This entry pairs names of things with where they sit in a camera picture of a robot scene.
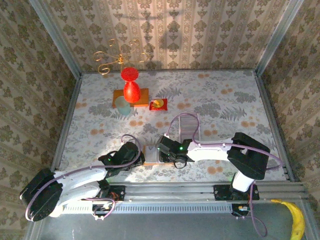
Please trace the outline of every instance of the yellow banana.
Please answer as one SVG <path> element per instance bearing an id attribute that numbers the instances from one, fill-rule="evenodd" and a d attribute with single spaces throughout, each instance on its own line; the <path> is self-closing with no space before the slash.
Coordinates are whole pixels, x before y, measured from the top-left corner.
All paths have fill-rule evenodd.
<path id="1" fill-rule="evenodd" d="M 300 208 L 298 208 L 294 203 L 282 201 L 280 199 L 272 199 L 271 202 L 276 204 L 283 204 L 290 210 L 293 218 L 290 240 L 301 240 L 305 232 L 305 218 Z"/>

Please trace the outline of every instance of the translucent cup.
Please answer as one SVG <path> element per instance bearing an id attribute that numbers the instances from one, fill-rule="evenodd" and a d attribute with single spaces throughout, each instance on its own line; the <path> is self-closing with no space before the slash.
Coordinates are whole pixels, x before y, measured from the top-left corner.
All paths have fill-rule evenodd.
<path id="1" fill-rule="evenodd" d="M 124 116 L 127 116 L 130 114 L 131 112 L 130 103 L 125 100 L 124 96 L 117 97 L 114 103 L 120 114 Z"/>

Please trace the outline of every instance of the gray floor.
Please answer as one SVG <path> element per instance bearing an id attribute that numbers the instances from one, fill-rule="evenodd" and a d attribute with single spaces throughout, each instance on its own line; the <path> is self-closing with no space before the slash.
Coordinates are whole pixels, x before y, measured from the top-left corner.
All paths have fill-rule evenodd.
<path id="1" fill-rule="evenodd" d="M 292 216 L 278 204 L 256 204 L 255 215 L 267 226 L 265 240 L 289 240 Z M 229 214 L 111 214 L 104 221 L 91 215 L 48 217 L 40 240 L 255 240 L 251 219 Z"/>

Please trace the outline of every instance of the patterned wall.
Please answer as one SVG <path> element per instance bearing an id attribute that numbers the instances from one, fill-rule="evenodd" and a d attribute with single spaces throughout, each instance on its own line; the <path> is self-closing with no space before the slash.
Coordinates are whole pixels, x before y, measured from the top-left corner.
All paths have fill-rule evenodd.
<path id="1" fill-rule="evenodd" d="M 291 153 L 294 173 L 312 194 L 320 224 L 319 0 L 304 0 L 263 79 Z"/>
<path id="2" fill-rule="evenodd" d="M 75 80 L 34 9 L 0 1 L 0 239 L 27 226 L 23 187 L 51 165 Z"/>
<path id="3" fill-rule="evenodd" d="M 139 39 L 147 69 L 254 69 L 288 0 L 43 0 L 84 72 Z"/>

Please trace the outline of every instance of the floral tablecloth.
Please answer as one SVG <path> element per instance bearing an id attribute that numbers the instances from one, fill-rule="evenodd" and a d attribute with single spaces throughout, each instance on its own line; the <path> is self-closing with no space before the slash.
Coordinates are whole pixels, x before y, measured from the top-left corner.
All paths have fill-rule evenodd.
<path id="1" fill-rule="evenodd" d="M 167 98 L 168 111 L 135 107 L 123 116 L 112 108 L 113 91 L 123 89 L 119 73 L 85 74 L 72 117 L 60 164 L 61 170 L 87 166 L 98 157 L 118 150 L 120 137 L 132 134 L 143 145 L 154 145 L 173 117 L 181 112 L 198 113 L 200 139 L 215 141 L 243 132 L 278 155 L 256 80 L 251 70 L 140 72 L 136 80 L 149 88 L 149 100 Z M 178 121 L 170 137 L 178 140 Z M 273 159 L 268 166 L 275 165 Z M 109 182 L 211 182 L 230 181 L 237 169 L 227 161 L 203 160 L 183 169 L 173 165 L 145 165 L 120 172 Z M 283 169 L 266 173 L 265 180 L 286 180 Z"/>

